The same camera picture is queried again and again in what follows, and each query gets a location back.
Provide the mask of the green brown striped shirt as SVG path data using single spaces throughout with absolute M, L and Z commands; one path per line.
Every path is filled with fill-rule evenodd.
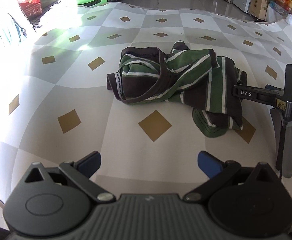
M 209 138 L 243 129 L 242 104 L 235 85 L 246 85 L 246 72 L 211 48 L 193 50 L 176 41 L 165 54 L 157 47 L 127 47 L 106 87 L 126 105 L 178 102 L 192 107 L 198 129 Z

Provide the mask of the white round device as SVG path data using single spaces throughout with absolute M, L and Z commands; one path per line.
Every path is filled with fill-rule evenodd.
M 285 18 L 285 21 L 288 25 L 292 25 L 292 14 L 288 14 Z

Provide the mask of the brown cardboard box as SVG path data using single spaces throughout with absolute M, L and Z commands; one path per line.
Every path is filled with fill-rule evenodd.
M 268 0 L 251 0 L 248 12 L 259 20 L 265 20 Z

